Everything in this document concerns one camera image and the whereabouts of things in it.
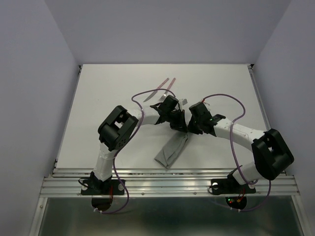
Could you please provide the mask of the pink handled fork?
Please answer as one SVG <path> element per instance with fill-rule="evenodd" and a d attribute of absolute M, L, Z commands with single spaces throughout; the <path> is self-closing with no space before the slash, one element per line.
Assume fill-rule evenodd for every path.
<path fill-rule="evenodd" d="M 164 94 L 158 100 L 159 102 L 163 102 L 165 100 L 166 96 L 168 95 L 168 91 L 172 88 L 172 86 L 175 83 L 175 81 L 176 81 L 176 78 L 173 78 L 172 81 L 170 82 L 170 84 L 167 87 L 167 91 L 165 91 Z"/>

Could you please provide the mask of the grey cloth napkin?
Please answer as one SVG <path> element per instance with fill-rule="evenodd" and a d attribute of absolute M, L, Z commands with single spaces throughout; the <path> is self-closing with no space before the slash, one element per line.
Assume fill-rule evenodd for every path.
<path fill-rule="evenodd" d="M 188 133 L 176 132 L 163 146 L 154 160 L 162 167 L 170 169 L 178 159 L 189 139 Z"/>

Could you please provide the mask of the pink handled knife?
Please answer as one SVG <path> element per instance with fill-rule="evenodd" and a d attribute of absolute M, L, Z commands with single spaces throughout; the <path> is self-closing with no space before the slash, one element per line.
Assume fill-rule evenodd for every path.
<path fill-rule="evenodd" d="M 161 89 L 167 82 L 169 81 L 169 78 L 166 78 L 158 87 L 156 90 L 154 90 L 143 102 L 147 102 L 152 97 L 155 96 L 155 94 L 158 92 L 158 89 Z"/>

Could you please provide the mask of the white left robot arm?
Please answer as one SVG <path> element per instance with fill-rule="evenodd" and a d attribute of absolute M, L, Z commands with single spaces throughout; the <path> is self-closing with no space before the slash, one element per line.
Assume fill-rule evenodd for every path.
<path fill-rule="evenodd" d="M 142 125 L 169 123 L 176 133 L 156 155 L 155 161 L 165 168 L 170 168 L 179 157 L 188 140 L 188 128 L 183 106 L 186 99 L 178 100 L 172 95 L 165 97 L 155 105 L 128 110 L 119 105 L 109 114 L 98 128 L 99 154 L 96 166 L 90 174 L 93 189 L 103 194 L 109 190 L 109 179 L 112 177 L 113 160 Z"/>

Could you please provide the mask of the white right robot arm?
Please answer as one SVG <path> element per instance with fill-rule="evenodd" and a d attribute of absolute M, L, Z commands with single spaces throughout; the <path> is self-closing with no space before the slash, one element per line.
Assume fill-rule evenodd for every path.
<path fill-rule="evenodd" d="M 232 192 L 262 178 L 274 180 L 294 162 L 290 149 L 276 129 L 255 130 L 235 124 L 223 115 L 213 116 L 203 102 L 190 106 L 189 110 L 192 114 L 189 131 L 229 140 L 234 160 L 237 160 L 234 143 L 252 152 L 252 162 L 246 165 L 236 163 L 236 169 L 229 173 L 226 186 Z"/>

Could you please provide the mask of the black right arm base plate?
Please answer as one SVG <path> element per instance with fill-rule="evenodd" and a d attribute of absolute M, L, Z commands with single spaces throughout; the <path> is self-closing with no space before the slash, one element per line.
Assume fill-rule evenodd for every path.
<path fill-rule="evenodd" d="M 233 177 L 226 178 L 213 178 L 211 179 L 208 192 L 212 195 L 218 196 L 222 194 L 254 194 L 256 193 L 255 188 L 250 188 L 249 185 L 240 185 Z"/>

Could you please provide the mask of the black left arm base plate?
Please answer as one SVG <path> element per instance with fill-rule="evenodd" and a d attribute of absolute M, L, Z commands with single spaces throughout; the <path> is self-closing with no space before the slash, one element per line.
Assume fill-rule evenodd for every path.
<path fill-rule="evenodd" d="M 125 194 L 123 185 L 117 179 L 109 179 L 105 183 L 98 184 L 86 177 L 80 178 L 78 182 L 81 185 L 81 195 L 83 196 L 122 196 Z"/>

